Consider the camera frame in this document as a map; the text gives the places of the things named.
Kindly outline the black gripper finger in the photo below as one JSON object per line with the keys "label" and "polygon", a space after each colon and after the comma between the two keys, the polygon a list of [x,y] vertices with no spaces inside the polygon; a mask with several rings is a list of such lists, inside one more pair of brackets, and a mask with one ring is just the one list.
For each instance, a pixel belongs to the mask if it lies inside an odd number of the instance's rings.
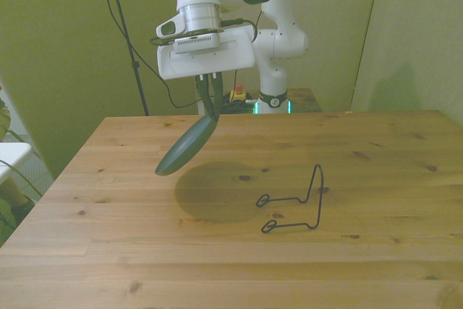
{"label": "black gripper finger", "polygon": [[211,78],[213,87],[213,118],[218,121],[223,105],[223,79],[220,72],[214,72]]}
{"label": "black gripper finger", "polygon": [[195,84],[200,96],[200,99],[203,103],[203,108],[205,110],[205,114],[207,114],[210,118],[214,118],[213,112],[213,102],[209,95],[209,79],[208,74],[203,75],[196,75],[195,76]]}

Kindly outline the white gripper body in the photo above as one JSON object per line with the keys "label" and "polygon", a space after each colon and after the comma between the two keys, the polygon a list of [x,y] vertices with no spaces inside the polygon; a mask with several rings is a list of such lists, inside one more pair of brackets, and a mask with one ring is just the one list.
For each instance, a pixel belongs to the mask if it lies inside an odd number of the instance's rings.
{"label": "white gripper body", "polygon": [[253,28],[244,26],[176,39],[158,47],[159,73],[169,80],[252,67],[253,35]]}

